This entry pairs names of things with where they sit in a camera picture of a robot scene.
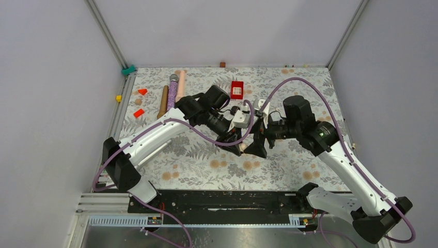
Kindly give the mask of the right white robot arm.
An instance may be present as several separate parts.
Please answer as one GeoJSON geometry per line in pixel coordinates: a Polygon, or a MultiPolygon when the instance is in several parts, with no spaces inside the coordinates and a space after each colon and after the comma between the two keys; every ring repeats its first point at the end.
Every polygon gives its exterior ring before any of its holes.
{"type": "Polygon", "coordinates": [[[295,139],[329,166],[355,197],[347,199],[307,183],[296,193],[301,212],[328,212],[350,223],[365,241],[377,244],[400,222],[398,213],[406,214],[412,208],[407,197],[395,196],[364,168],[331,123],[315,119],[303,96],[287,97],[283,101],[286,115],[277,121],[270,117],[266,100],[256,100],[253,106],[258,119],[251,129],[254,141],[245,153],[266,158],[265,142],[273,148],[276,140],[295,139]]]}

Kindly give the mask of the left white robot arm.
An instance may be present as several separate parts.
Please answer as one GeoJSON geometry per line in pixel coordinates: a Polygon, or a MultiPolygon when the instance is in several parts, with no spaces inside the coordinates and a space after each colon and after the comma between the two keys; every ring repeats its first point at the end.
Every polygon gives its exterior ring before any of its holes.
{"type": "Polygon", "coordinates": [[[145,158],[159,150],[165,143],[179,134],[193,130],[205,140],[237,156],[242,154],[241,143],[248,136],[242,128],[250,130],[253,125],[254,108],[248,100],[244,101],[246,110],[237,110],[233,119],[222,114],[222,108],[230,96],[216,85],[206,93],[182,97],[175,106],[161,118],[141,131],[119,141],[113,137],[103,142],[103,165],[99,172],[106,171],[112,185],[94,188],[100,192],[116,187],[120,192],[131,193],[140,198],[140,205],[147,212],[155,212],[160,207],[156,189],[137,166],[145,158]]]}

